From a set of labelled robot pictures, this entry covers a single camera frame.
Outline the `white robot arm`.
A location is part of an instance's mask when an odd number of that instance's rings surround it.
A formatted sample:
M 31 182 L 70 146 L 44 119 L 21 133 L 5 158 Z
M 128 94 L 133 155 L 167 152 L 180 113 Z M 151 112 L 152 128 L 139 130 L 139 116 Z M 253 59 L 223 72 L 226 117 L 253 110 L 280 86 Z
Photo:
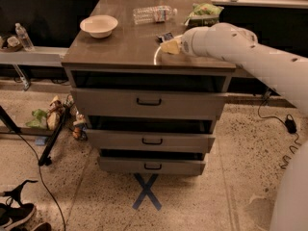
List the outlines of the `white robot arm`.
M 308 59 L 260 44 L 249 30 L 229 23 L 194 27 L 161 49 L 240 66 L 308 114 Z M 284 172 L 269 231 L 308 231 L 308 141 Z

